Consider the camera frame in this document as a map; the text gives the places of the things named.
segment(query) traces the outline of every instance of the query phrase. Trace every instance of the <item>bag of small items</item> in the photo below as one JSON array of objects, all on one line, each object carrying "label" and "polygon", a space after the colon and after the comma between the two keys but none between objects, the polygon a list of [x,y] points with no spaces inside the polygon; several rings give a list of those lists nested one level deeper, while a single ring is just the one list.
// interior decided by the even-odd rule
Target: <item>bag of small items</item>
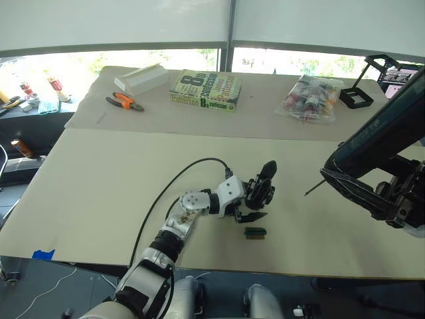
[{"label": "bag of small items", "polygon": [[343,85],[343,81],[332,78],[302,75],[279,103],[276,113],[304,122],[334,122],[333,107],[338,102]]}]

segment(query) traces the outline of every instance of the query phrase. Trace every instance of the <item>black stand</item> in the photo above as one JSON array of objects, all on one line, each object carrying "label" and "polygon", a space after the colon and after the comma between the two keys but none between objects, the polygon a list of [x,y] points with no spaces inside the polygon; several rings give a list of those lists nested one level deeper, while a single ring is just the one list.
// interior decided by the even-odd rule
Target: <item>black stand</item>
[{"label": "black stand", "polygon": [[[385,59],[385,64],[380,65],[379,63],[377,63],[375,60],[378,58]],[[402,66],[393,58],[390,58],[385,54],[366,56],[365,61],[367,62],[367,66],[363,69],[362,73],[360,74],[354,85],[351,88],[342,89],[339,95],[339,99],[343,101],[349,108],[364,108],[366,106],[370,106],[373,103],[373,99],[369,95],[367,95],[360,88],[357,88],[358,83],[360,82],[363,75],[365,75],[370,65],[379,70],[381,74],[385,74],[387,68],[390,65],[397,67],[398,70],[400,70]]]}]

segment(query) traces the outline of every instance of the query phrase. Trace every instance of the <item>book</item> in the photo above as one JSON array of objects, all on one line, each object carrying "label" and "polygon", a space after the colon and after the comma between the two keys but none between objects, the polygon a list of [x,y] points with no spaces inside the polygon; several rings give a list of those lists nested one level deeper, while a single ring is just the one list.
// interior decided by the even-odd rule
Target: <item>book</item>
[{"label": "book", "polygon": [[169,91],[172,102],[233,112],[242,79],[232,74],[183,70]]}]

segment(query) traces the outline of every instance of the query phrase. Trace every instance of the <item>white cable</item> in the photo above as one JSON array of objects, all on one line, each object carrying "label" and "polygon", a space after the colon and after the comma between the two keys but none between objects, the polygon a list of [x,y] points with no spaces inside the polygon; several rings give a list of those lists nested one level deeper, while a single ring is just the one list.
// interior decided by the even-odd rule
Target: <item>white cable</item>
[{"label": "white cable", "polygon": [[17,316],[15,319],[19,319],[20,317],[22,317],[24,314],[26,314],[27,312],[28,312],[28,310],[30,310],[31,309],[31,307],[34,305],[34,302],[38,299],[38,298],[40,298],[41,296],[44,296],[44,295],[46,295],[46,294],[48,294],[49,292],[52,292],[54,289],[56,289],[57,288],[57,286],[59,285],[59,283],[62,281],[62,280],[64,280],[64,279],[67,279],[67,278],[69,278],[69,277],[71,277],[73,274],[75,274],[75,272],[77,271],[77,267],[75,267],[75,269],[74,269],[74,271],[72,272],[72,273],[70,273],[68,276],[65,276],[65,277],[62,277],[61,279],[59,279],[58,280],[58,282],[55,284],[55,286],[52,288],[52,289],[50,289],[50,290],[48,290],[48,291],[46,291],[46,292],[44,292],[44,293],[42,293],[42,294],[40,294],[40,295],[38,295],[37,297],[35,297],[34,299],[33,299],[33,301],[31,302],[31,304],[29,305],[29,307],[22,313],[22,314],[20,314],[19,316]]},{"label": "white cable", "polygon": [[206,274],[210,274],[211,271],[204,272],[203,274],[200,274],[198,277],[195,277],[196,280],[200,279],[200,277],[205,276]]},{"label": "white cable", "polygon": [[105,281],[108,283],[108,284],[110,284],[114,289],[116,289],[117,288],[117,286],[116,285],[114,285],[112,282],[110,282],[106,277],[105,277],[105,275],[103,274],[102,275],[102,278],[103,279],[105,279]]}]

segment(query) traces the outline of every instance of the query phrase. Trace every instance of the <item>gray floor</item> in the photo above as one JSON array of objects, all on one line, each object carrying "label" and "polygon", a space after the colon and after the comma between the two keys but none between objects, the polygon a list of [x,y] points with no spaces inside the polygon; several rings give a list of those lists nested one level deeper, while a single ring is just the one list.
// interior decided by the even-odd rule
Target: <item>gray floor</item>
[{"label": "gray floor", "polygon": [[[7,187],[0,193],[0,215],[9,210],[25,190],[25,185]],[[7,272],[20,271],[20,282],[0,282],[0,318],[15,319],[33,298],[56,284],[57,280],[70,274],[74,267],[53,262],[2,257]],[[175,272],[176,280],[188,275],[198,276],[205,271],[181,270]],[[60,318],[67,308],[73,309],[72,318],[99,304],[114,289],[101,274],[78,269],[70,278],[63,280],[51,293],[40,297],[22,319]],[[117,278],[107,276],[116,283]],[[242,294],[254,283],[272,290],[280,301],[287,318],[294,318],[292,309],[297,304],[317,303],[324,318],[403,319],[405,316],[382,310],[362,307],[357,298],[366,294],[377,302],[411,311],[424,312],[425,295],[418,283],[338,289],[318,292],[312,289],[310,277],[252,274],[244,272],[212,272],[199,279],[206,288],[207,307],[203,318],[242,316]]]}]

